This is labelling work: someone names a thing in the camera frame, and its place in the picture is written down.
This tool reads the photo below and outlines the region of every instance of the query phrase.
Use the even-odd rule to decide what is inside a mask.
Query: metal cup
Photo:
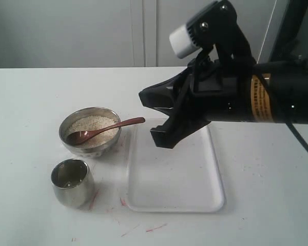
[[[51,172],[51,182],[58,201],[71,208],[80,207],[94,193],[89,166],[79,159],[68,159],[59,163]]]

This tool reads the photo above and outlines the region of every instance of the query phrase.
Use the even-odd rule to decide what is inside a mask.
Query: white rice
[[[77,131],[93,131],[98,130],[104,127],[108,127],[116,124],[113,119],[104,116],[92,115],[82,119],[79,119],[75,123],[73,123],[69,129],[65,132],[65,137],[69,134]],[[94,148],[96,146],[102,145],[108,141],[110,141],[118,132],[119,128],[114,128],[103,132],[92,139],[77,145],[77,147],[81,148]]]

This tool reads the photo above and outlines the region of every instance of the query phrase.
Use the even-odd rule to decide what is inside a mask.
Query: table surface
[[[162,118],[142,107],[138,92],[182,70],[0,70],[0,245],[308,245],[308,155],[285,125],[210,125],[226,197],[218,213],[137,213],[122,206],[128,130],[114,154],[85,159],[99,189],[92,209],[58,203],[51,170],[74,157],[58,136],[62,120],[94,106],[122,119]],[[308,126],[297,128],[308,141]]]

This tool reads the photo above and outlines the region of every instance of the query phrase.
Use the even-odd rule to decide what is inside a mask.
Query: white tray
[[[173,150],[157,148],[150,129],[164,120],[135,126],[127,166],[126,204],[138,212],[218,211],[224,195],[208,127]]]

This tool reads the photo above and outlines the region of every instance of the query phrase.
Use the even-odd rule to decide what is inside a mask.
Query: wooden spoon
[[[145,122],[145,118],[138,117],[138,118],[127,119],[127,120],[124,120],[122,122],[116,123],[112,126],[108,126],[108,127],[105,127],[105,128],[99,129],[99,130],[73,132],[66,137],[65,142],[69,145],[79,145],[79,144],[82,144],[83,142],[97,136],[98,134],[105,132],[105,131],[108,131],[110,129],[140,124],[140,123],[144,123],[144,122]]]

